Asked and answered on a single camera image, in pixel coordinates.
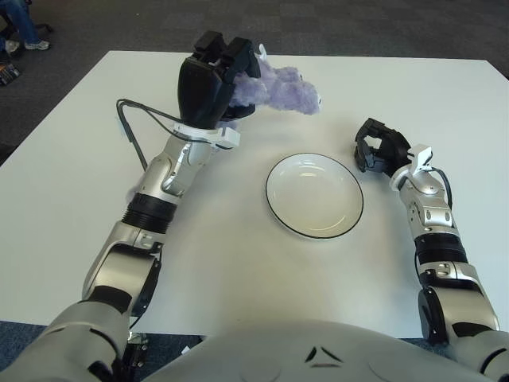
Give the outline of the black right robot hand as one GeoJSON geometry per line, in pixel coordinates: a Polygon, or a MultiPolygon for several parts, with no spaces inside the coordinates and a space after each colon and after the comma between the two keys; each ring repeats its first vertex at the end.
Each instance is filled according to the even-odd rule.
{"type": "Polygon", "coordinates": [[[392,177],[399,168],[410,164],[407,157],[410,144],[400,132],[378,120],[367,119],[358,130],[355,142],[354,158],[361,172],[384,173],[392,177]],[[366,137],[379,139],[379,147],[369,146],[366,137]]]}

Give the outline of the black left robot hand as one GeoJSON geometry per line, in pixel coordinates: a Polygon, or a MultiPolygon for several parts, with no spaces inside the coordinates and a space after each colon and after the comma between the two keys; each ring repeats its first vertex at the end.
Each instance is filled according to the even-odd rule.
{"type": "Polygon", "coordinates": [[[246,106],[231,105],[235,78],[242,74],[256,80],[261,77],[252,41],[236,37],[227,44],[222,33],[202,34],[179,72],[177,98],[183,123],[213,130],[220,122],[253,114],[251,101],[246,106]]]}

